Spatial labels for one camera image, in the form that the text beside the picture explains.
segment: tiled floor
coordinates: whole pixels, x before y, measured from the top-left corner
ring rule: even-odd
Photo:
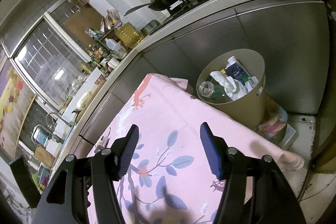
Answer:
[[[315,118],[302,115],[289,115],[288,123],[299,134],[288,151],[300,155],[305,161],[304,167],[301,170],[284,173],[295,195],[298,196],[308,171],[308,163],[315,134]]]
[[[302,156],[305,160],[304,167],[296,172],[286,172],[288,180],[296,196],[298,196],[311,157],[312,144],[315,134],[315,118],[311,116],[290,115],[289,124],[299,134],[297,140],[288,149]],[[314,224],[322,216],[330,201],[336,194],[335,174],[315,174],[300,203],[307,224]]]

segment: countertop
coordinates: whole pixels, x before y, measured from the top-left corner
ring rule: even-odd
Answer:
[[[145,39],[137,45],[123,60],[120,64],[113,70],[113,72],[107,77],[106,83],[98,92],[96,97],[93,99],[82,118],[79,120],[77,127],[71,133],[68,140],[63,146],[63,150],[61,151],[57,162],[55,163],[54,171],[59,167],[60,163],[64,160],[64,158],[68,155],[72,145],[74,144],[76,138],[78,137],[80,131],[83,129],[85,122],[88,120],[92,112],[95,110],[101,99],[104,97],[106,92],[109,90],[114,81],[118,78],[121,72],[127,67],[127,65],[137,56],[139,52],[159,41],[160,39],[172,34],[173,32],[185,27],[197,20],[200,20],[208,15],[214,14],[218,11],[225,10],[229,7],[233,7],[235,5],[251,1],[251,0],[210,0],[195,9],[189,11],[178,19],[172,21],[158,32],[154,33],[151,36],[145,37]]]

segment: cabinet door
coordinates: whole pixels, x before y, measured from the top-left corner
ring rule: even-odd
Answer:
[[[80,136],[95,144],[123,106],[124,103],[119,98],[111,91],[107,92],[86,122]]]
[[[329,65],[324,4],[279,5],[238,18],[249,48],[265,60],[266,92],[287,111],[317,113]]]
[[[144,58],[162,75],[189,80],[195,87],[201,71],[174,41],[168,41],[144,54]]]
[[[126,103],[149,73],[158,73],[143,57],[136,57],[112,85],[113,94]]]
[[[219,15],[216,14],[197,22],[196,29],[174,40],[199,73],[221,54],[238,48],[248,48],[246,36],[237,17],[227,17],[226,13],[221,12],[224,18],[218,19]]]
[[[75,143],[71,147],[69,154],[74,154],[78,159],[87,157],[88,153],[93,148],[93,145],[78,136]]]

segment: curtain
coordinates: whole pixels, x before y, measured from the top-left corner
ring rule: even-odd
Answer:
[[[2,49],[0,57],[0,144],[14,159],[21,125],[35,94],[23,82]]]

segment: beige trash can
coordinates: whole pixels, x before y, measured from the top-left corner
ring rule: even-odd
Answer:
[[[258,85],[250,91],[244,97],[224,103],[224,104],[214,104],[210,99],[207,99],[199,94],[198,87],[201,83],[207,80],[210,73],[214,70],[220,71],[224,69],[227,65],[227,59],[231,56],[235,56],[240,63],[246,68],[246,70],[252,75],[259,79]],[[201,75],[197,80],[197,94],[199,98],[206,102],[207,104],[217,108],[232,119],[240,122],[248,128],[254,128],[257,126],[264,116],[265,111],[265,91],[262,90],[261,94],[258,95],[258,90],[260,87],[265,85],[265,62],[262,56],[248,49],[238,49],[218,56],[210,64],[208,64],[202,71]]]

